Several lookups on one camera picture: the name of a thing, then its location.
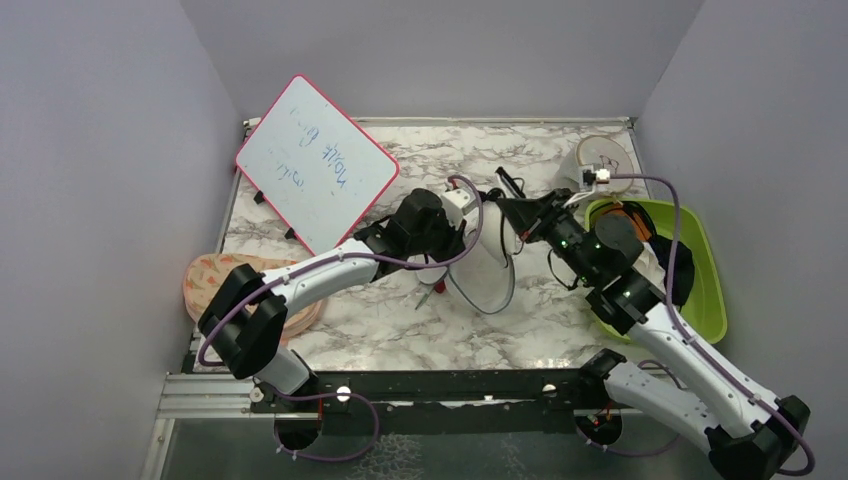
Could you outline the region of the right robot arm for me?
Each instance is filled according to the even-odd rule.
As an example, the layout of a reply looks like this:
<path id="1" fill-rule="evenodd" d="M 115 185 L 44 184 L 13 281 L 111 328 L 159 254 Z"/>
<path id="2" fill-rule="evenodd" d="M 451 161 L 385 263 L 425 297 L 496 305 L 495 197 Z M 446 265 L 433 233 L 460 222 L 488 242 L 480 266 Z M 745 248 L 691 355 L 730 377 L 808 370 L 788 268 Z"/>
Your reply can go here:
<path id="1" fill-rule="evenodd" d="M 647 349 L 685 384 L 652 378 L 622 355 L 604 349 L 581 369 L 579 398 L 636 408 L 686 438 L 724 479 L 770 479 L 806 444 L 810 410 L 794 395 L 778 397 L 733 366 L 667 305 L 666 295 L 634 266 L 643 252 L 631 221 L 600 217 L 586 230 L 563 195 L 496 202 L 519 237 L 547 243 L 588 287 L 594 314 Z"/>

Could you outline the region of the white mesh laundry bag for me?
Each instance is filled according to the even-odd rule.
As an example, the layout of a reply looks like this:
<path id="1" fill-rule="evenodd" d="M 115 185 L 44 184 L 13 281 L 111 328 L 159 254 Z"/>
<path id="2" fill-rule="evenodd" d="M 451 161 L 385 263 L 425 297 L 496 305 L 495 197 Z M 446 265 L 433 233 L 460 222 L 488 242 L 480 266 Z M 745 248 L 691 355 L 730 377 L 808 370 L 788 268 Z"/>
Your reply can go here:
<path id="1" fill-rule="evenodd" d="M 475 209 L 466 219 L 475 224 L 481 219 L 482 209 Z M 517 280 L 516 255 L 506 262 L 493 258 L 480 243 L 480 234 L 475 227 L 469 229 L 466 239 L 477 238 L 478 242 L 463 259 L 449 267 L 419 271 L 416 277 L 422 285 L 432 289 L 444 281 L 444 293 L 461 305 L 483 315 L 495 315 L 512 302 Z"/>

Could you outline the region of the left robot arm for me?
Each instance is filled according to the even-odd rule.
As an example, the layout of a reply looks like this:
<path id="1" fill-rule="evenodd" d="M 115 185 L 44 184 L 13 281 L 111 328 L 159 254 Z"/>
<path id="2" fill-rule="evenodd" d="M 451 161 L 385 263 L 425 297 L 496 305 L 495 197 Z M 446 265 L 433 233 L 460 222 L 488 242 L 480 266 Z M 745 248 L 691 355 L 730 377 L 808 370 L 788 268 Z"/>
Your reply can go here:
<path id="1" fill-rule="evenodd" d="M 312 371 L 279 343 L 291 318 L 338 292 L 399 270 L 447 268 L 458 262 L 475 244 L 465 238 L 465 217 L 481 205 L 474 189 L 436 194 L 416 188 L 395 213 L 330 251 L 262 272 L 247 263 L 235 267 L 199 319 L 203 341 L 198 362 L 225 367 L 237 379 L 269 383 L 285 407 L 306 408 L 314 397 Z"/>

